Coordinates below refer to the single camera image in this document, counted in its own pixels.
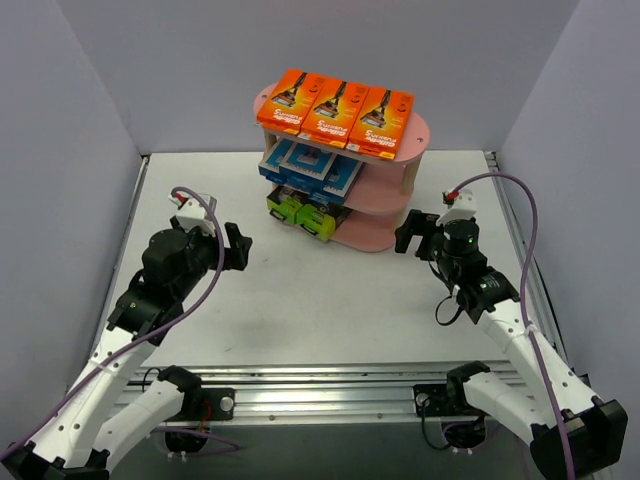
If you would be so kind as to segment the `small orange razor box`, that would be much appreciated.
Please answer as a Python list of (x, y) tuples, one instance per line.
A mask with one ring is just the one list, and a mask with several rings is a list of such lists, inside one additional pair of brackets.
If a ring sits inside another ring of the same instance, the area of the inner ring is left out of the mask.
[(370, 87), (345, 149), (394, 160), (410, 118), (414, 96), (384, 87)]

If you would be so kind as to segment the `black green razor box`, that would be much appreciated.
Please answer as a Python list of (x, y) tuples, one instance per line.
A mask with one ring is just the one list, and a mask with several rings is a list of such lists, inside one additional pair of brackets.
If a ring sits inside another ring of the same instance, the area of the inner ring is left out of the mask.
[(295, 215), (295, 222), (304, 231), (322, 242), (328, 242), (352, 210), (334, 204), (306, 203)]
[(296, 216), (307, 199), (306, 193), (279, 185), (266, 197), (269, 215), (282, 223), (296, 225)]

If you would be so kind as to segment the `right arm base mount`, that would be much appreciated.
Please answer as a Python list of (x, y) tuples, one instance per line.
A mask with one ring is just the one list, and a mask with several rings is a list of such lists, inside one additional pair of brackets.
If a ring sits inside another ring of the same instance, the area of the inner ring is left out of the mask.
[[(487, 414), (449, 398), (444, 383), (415, 384), (412, 387), (415, 414), (420, 419), (422, 437), (427, 446), (437, 452), (450, 451), (473, 454), (497, 433), (487, 426)], [(441, 426), (442, 441), (435, 444), (427, 433), (428, 419), (451, 417)]]

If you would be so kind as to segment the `blue razor box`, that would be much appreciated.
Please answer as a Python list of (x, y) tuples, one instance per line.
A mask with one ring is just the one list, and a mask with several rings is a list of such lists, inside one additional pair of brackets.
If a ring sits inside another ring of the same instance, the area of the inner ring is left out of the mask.
[(280, 162), (279, 172), (286, 185), (317, 191), (324, 187), (335, 160), (335, 153), (294, 143)]
[(321, 204), (343, 205), (352, 186), (358, 179), (363, 163), (356, 159), (338, 155), (329, 170), (323, 186), (310, 193), (312, 201)]
[(294, 142), (289, 139), (278, 139), (264, 154), (262, 161), (258, 165), (259, 173), (272, 183), (284, 184), (286, 175), (281, 172), (280, 165), (293, 145)]

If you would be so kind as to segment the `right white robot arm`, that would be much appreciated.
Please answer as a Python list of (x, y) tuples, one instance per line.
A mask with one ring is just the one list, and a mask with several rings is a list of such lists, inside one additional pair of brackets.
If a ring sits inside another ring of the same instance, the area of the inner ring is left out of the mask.
[(528, 445), (547, 479), (581, 478), (617, 463), (626, 411), (616, 400), (602, 400), (526, 322), (520, 294), (480, 252), (479, 233), (473, 218), (441, 223), (416, 209), (395, 231), (398, 253), (420, 237), (416, 257), (429, 262), (458, 311), (499, 347), (529, 390), (519, 393), (473, 361), (448, 372), (445, 403), (455, 412), (472, 409), (493, 417)]

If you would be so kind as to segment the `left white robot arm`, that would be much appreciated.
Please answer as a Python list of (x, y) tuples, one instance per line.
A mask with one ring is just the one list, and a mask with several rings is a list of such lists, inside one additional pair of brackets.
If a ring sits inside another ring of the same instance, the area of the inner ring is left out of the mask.
[(155, 233), (142, 267), (107, 320), (68, 401), (26, 440), (1, 457), (15, 479), (107, 479), (122, 458), (161, 422), (194, 417), (202, 405), (200, 378), (170, 366), (133, 403), (111, 408), (141, 364), (159, 347), (183, 303), (209, 272), (242, 271), (253, 241), (224, 225), (221, 240), (205, 227), (178, 224)]

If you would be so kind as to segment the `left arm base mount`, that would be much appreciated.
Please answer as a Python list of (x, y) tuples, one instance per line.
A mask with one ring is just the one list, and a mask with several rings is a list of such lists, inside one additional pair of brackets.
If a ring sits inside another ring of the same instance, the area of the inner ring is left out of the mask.
[(201, 457), (235, 452), (239, 447), (231, 440), (213, 439), (212, 425), (234, 418), (236, 391), (230, 387), (204, 388), (169, 416), (160, 425), (159, 446), (174, 455)]

